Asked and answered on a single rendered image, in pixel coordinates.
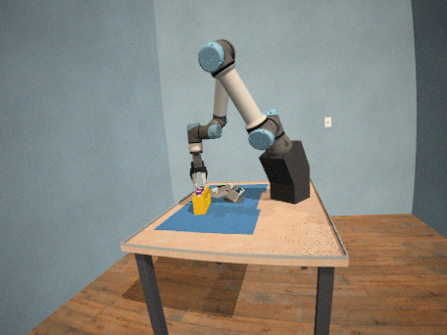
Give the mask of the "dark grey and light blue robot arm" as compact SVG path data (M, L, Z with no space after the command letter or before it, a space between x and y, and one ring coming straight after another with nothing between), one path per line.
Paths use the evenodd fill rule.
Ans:
M199 126L199 122L187 125L189 151L202 151L202 140L222 136L222 128L228 121L226 111L229 96L246 122L250 145L258 150L266 150L270 157L285 154L292 148L292 142L284 133L278 113L274 109L260 112L235 70L235 50L228 42L225 39L209 42L199 51L201 68L216 78L214 113L213 120L207 125Z

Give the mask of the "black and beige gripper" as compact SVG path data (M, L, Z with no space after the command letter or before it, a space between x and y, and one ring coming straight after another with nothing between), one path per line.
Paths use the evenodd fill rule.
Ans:
M201 154L201 153L203 153L203 151L197 151L197 152L190 152L190 154L193 154L193 155L199 155L199 154ZM203 161L202 161L203 162ZM197 172L202 172L202 174L201 174L201 177L203 178L203 189L205 190L205 186L206 186L206 181L207 181L207 175L208 175L208 172L207 172L207 169L206 169L206 167L204 167L204 162L202 163L202 165L203 165L203 169L199 169L199 170L194 170L194 165L193 165L193 162L191 162L191 169L190 169L190 177L191 177L191 179L192 179L192 182L193 182L193 184L194 184L194 187L195 187L195 189L197 190L198 189L198 187L197 187L197 182L196 182L196 178L197 178L197 175L195 174L195 173L197 173Z

